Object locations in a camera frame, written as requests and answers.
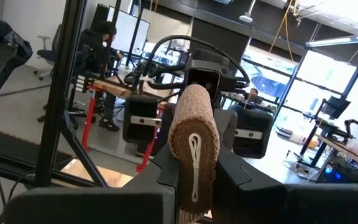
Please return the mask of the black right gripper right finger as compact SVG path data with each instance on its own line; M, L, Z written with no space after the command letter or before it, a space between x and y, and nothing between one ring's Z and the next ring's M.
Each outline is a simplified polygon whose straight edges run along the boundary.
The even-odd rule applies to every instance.
M211 213L214 224L358 224L358 184L283 184L222 147Z

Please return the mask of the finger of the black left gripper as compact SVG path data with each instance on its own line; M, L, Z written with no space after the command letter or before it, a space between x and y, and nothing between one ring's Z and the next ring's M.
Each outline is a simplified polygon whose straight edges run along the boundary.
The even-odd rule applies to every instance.
M168 131L173 120L176 104L162 103L159 107L158 98L144 95L131 94L124 106L124 124L122 138L125 142L137 145L137 153L145 155L147 145L155 134L154 144L150 155L156 156L164 147L168 140ZM157 113L162 110L162 116L158 126L151 124L151 120L146 121L149 125L131 119L134 116L144 118L158 118Z
M257 110L214 110L220 144L241 157L261 159L264 157L273 118Z

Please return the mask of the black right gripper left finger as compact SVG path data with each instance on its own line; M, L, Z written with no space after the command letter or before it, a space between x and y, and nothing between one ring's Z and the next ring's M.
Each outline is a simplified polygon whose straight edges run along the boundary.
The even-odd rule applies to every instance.
M37 188L14 197L5 224L176 224L180 162L165 146L121 188Z

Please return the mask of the brown elastic bandage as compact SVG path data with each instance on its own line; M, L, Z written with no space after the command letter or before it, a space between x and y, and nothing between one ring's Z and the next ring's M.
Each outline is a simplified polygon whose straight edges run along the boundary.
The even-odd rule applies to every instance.
M190 224L212 207L220 149L211 99L201 85L187 86L177 101L168 143L180 161L178 223Z

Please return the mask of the black monitor on arm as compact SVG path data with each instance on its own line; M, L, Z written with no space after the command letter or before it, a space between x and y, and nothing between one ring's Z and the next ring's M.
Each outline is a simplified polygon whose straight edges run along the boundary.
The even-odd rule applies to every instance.
M324 114L329 115L330 119L338 119L350 105L350 103L350 101L347 101L344 98L336 98L331 96L328 100L323 100L323 107L321 111Z

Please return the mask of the person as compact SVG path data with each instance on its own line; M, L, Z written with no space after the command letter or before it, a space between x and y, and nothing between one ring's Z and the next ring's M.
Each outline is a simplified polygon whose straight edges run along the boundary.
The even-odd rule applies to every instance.
M85 70L92 73L99 73L102 70L104 65L104 42L107 42L112 36L111 40L115 39L117 33L116 28L112 25L112 22L102 21L97 28L94 29L85 29L81 33L80 46L87 45L88 50L88 59L85 63ZM107 129L108 131L118 132L119 126L117 126L113 121L114 115L114 105L116 102L116 96L110 94L109 92L96 92L96 104L95 106L100 107L102 101L104 100L103 115L99 120L99 126Z
M233 110L236 113L243 112L244 110L259 109L263 99L259 96L259 92L256 88L251 88L250 92L244 94L244 99L241 103L235 103L229 110Z

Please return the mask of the wooden table with red legs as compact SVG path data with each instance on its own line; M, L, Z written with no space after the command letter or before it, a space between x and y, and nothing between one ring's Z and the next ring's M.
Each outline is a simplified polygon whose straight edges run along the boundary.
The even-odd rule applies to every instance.
M142 159L136 157L136 155L132 155L126 152L126 147L124 145L125 140L122 138L119 140L117 144L117 148L108 149L106 147L102 147L96 144L88 144L88 136L91 129L91 117L93 115L94 106L96 102L95 93L99 91L106 91L110 94L116 96L117 98L122 98L123 100L128 99L131 94L135 95L144 95L158 98L159 107L162 107L162 103L169 103L169 99L173 96L169 90L159 90L158 85L151 82L149 78L141 78L140 84L133 84L131 86L125 86L119 83L120 78L106 78L104 80L96 80L92 85L88 85L89 91L93 92L93 95L89 101L89 108L86 117L86 122L83 131L83 137L81 140L81 144L85 149L92 149L95 151L103 152L110 156L114 156L116 158L122 159L127 162L131 162L137 165L136 171L142 172L147 164L149 163L149 156L152 150L152 146L154 144L155 134L152 134L152 140L147 145L147 149L145 155ZM158 118L144 118L134 116L131 121L134 123L135 121L140 121L141 123L149 125L146 121L151 120L151 124L154 126L158 126L158 122L160 121L160 117L162 115L162 110L159 109L157 113Z

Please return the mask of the white board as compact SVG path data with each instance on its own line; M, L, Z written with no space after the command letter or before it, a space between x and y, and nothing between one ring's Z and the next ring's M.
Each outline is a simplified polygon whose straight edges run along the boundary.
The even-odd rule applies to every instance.
M128 52L131 46L136 23L136 17L127 14L124 11L119 11L116 22L117 34L111 44L111 47L123 52ZM144 48L149 27L149 22L140 20L134 46L132 48L133 53L139 53Z

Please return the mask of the wooden workbench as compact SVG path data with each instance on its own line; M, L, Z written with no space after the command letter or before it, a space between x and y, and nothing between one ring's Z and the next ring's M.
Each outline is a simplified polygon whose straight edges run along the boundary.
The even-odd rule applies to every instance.
M351 159L358 162L358 152L352 152L346 145L339 143L339 142L334 142L334 141L332 141L326 137L323 137L319 134L316 134L316 137L319 140L322 140L322 142L326 143L327 145L329 145L332 148L334 148L335 150L337 150L338 152L341 152L341 153L345 154L347 157L350 157Z

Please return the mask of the office chair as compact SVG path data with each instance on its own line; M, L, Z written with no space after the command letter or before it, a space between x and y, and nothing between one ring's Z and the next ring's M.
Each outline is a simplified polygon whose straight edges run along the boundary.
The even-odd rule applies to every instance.
M55 35L53 37L52 46L51 46L50 50L47 48L47 45L46 45L47 40L49 40L50 37L48 37L46 35L38 35L37 36L39 39L42 39L42 42L43 42L43 49L37 51L37 58L44 59L51 66L54 66L54 63L57 58L56 53L57 53L57 50L59 47L61 29L62 29L62 25L59 24L56 29ZM43 70L40 69L40 70L34 70L34 74L38 75L39 80L42 81L44 79L44 77L46 77L47 75L51 76L52 71L53 71L53 68L43 69Z

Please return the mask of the long ceiling light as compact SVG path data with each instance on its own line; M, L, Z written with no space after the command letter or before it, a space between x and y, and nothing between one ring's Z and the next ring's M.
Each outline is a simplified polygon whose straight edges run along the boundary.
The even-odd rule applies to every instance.
M344 45L344 44L356 44L356 43L358 43L358 35L309 41L306 42L305 45L307 47L325 47L330 45Z

